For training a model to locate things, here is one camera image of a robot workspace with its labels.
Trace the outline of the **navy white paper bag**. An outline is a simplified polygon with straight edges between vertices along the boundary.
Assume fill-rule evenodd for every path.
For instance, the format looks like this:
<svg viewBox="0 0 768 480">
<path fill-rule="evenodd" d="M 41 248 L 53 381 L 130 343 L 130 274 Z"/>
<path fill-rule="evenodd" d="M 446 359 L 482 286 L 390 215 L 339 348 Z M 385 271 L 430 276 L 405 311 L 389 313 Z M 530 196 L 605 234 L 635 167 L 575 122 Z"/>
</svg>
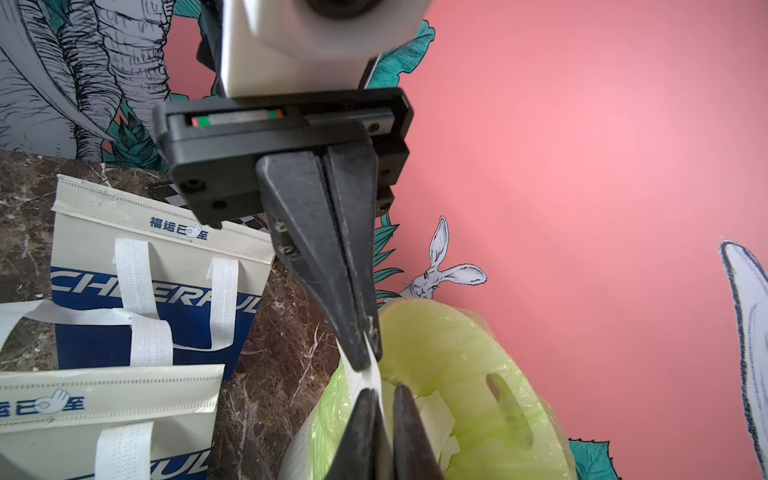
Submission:
<svg viewBox="0 0 768 480">
<path fill-rule="evenodd" d="M 222 364 L 231 379 L 274 259 L 268 234 L 227 222 L 200 224 L 188 210 L 59 176 L 51 257 L 52 300 L 73 310 L 123 308 L 117 253 L 140 243 L 144 302 L 166 321 L 176 365 Z"/>
<path fill-rule="evenodd" d="M 4 479 L 204 479 L 222 364 L 176 365 L 169 325 L 118 309 L 6 303 L 1 337 L 22 318 L 65 326 L 127 326 L 120 367 L 1 374 Z"/>
</svg>

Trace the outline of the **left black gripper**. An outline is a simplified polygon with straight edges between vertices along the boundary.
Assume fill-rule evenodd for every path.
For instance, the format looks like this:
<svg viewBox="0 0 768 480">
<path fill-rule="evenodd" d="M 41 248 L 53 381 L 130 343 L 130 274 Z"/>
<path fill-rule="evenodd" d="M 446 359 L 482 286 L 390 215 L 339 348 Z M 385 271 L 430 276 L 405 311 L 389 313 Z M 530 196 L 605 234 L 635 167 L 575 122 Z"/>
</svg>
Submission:
<svg viewBox="0 0 768 480">
<path fill-rule="evenodd" d="M 376 205 L 384 214 L 394 200 L 413 116 L 399 88 L 208 97 L 153 111 L 169 176 L 198 222 L 265 209 L 279 259 L 321 307 L 356 372 L 370 366 L 369 353 L 383 355 L 374 218 Z M 327 149 L 324 175 L 315 154 Z"/>
</svg>

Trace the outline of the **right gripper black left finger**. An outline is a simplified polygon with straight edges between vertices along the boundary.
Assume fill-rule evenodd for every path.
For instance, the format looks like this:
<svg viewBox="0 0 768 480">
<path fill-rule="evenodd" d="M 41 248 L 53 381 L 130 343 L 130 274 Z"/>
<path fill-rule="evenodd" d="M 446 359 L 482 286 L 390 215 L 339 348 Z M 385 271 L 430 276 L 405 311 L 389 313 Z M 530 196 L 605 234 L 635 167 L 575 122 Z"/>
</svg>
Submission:
<svg viewBox="0 0 768 480">
<path fill-rule="evenodd" d="M 355 402 L 341 442 L 325 480 L 374 480 L 376 478 L 376 435 L 378 397 L 364 389 Z"/>
</svg>

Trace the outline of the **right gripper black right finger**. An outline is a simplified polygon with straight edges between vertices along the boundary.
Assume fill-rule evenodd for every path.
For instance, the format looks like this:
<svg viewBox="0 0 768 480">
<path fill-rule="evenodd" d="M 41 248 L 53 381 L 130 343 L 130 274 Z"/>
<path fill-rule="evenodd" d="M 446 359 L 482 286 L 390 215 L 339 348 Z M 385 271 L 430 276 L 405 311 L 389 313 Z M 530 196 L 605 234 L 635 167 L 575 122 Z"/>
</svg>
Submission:
<svg viewBox="0 0 768 480">
<path fill-rule="evenodd" d="M 397 480 L 443 480 L 411 390 L 395 389 L 393 453 Z"/>
</svg>

